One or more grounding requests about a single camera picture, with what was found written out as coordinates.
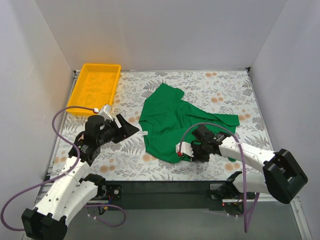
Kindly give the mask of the green t-shirt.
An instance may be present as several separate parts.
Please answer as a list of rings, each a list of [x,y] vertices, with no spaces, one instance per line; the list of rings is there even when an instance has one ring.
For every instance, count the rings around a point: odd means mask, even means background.
[[[240,125],[239,117],[234,114],[205,112],[191,103],[182,100],[184,92],[179,88],[162,83],[145,101],[139,118],[145,151],[153,157],[177,164],[189,162],[187,156],[179,157],[176,145],[186,130],[194,124],[212,123],[235,133]]]

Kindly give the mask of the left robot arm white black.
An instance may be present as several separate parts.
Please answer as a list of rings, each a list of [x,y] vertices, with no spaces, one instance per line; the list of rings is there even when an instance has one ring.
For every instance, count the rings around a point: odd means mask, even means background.
[[[101,147],[109,142],[117,144],[138,131],[121,114],[116,119],[89,116],[58,178],[33,209],[24,210],[21,219],[26,235],[34,240],[64,239],[70,222],[87,202],[106,196],[105,178],[88,173]]]

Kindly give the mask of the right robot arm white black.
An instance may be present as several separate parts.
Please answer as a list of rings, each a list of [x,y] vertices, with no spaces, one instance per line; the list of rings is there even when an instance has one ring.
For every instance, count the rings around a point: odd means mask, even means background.
[[[191,161],[207,162],[210,155],[220,155],[244,162],[259,174],[248,174],[243,170],[232,174],[218,188],[223,196],[237,199],[243,193],[269,194],[283,204],[289,204],[308,183],[308,177],[286,149],[277,152],[239,143],[226,132],[213,133],[204,124],[196,128],[191,143],[182,142],[176,150]]]

